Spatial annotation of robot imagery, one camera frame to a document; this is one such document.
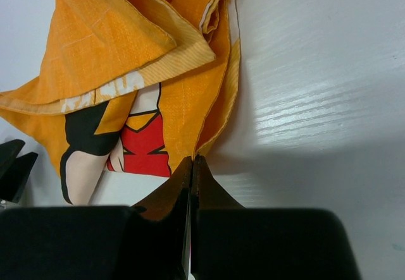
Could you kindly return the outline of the orange cartoon cloth placemat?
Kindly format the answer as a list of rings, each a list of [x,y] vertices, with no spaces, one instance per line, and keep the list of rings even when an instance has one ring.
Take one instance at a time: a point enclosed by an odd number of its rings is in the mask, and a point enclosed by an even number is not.
[[[105,170],[167,178],[223,131],[239,83],[235,0],[55,0],[38,77],[1,117],[43,145],[66,203]]]

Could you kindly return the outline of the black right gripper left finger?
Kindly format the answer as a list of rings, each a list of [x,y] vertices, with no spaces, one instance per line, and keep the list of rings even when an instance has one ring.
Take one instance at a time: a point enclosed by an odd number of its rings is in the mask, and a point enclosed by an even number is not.
[[[120,279],[187,279],[192,158],[132,206],[120,247]]]

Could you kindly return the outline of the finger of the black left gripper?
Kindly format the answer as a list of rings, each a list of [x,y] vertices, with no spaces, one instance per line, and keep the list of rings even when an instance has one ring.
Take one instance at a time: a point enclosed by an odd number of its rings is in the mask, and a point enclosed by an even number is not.
[[[1,200],[18,203],[38,154],[29,152],[17,157],[1,176]]]
[[[20,173],[22,167],[17,156],[25,142],[20,139],[14,139],[1,144],[1,179],[10,174]]]

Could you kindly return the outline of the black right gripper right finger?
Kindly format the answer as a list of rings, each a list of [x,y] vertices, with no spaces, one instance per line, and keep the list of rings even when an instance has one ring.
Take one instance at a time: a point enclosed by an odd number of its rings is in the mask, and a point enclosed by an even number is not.
[[[192,175],[191,273],[196,279],[359,279],[347,233],[323,209],[245,208],[205,158]]]

